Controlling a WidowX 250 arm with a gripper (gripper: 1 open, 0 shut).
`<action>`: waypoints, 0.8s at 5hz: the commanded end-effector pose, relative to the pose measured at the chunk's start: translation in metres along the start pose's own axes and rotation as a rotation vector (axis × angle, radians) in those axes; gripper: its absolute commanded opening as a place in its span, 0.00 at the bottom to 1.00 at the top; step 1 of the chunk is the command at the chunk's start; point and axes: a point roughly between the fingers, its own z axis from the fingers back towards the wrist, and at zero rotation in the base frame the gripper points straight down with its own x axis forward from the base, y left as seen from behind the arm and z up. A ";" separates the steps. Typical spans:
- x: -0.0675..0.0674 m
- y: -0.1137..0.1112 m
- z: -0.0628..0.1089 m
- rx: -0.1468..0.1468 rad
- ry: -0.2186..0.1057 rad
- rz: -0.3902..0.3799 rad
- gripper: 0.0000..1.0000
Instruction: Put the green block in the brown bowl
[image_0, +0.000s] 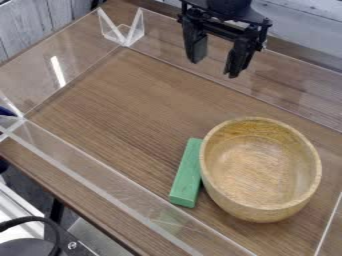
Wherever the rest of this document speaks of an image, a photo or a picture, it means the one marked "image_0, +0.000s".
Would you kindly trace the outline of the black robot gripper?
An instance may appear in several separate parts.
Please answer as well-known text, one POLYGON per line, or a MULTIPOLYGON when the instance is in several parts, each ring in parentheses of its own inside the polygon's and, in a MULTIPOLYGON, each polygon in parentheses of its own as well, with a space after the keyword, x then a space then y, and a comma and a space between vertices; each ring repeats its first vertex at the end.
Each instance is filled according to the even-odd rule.
POLYGON ((185 55, 199 63, 207 55, 207 33, 235 41, 223 73, 236 78, 260 51, 272 21, 251 7, 252 0, 180 0, 177 22, 183 28, 185 55))

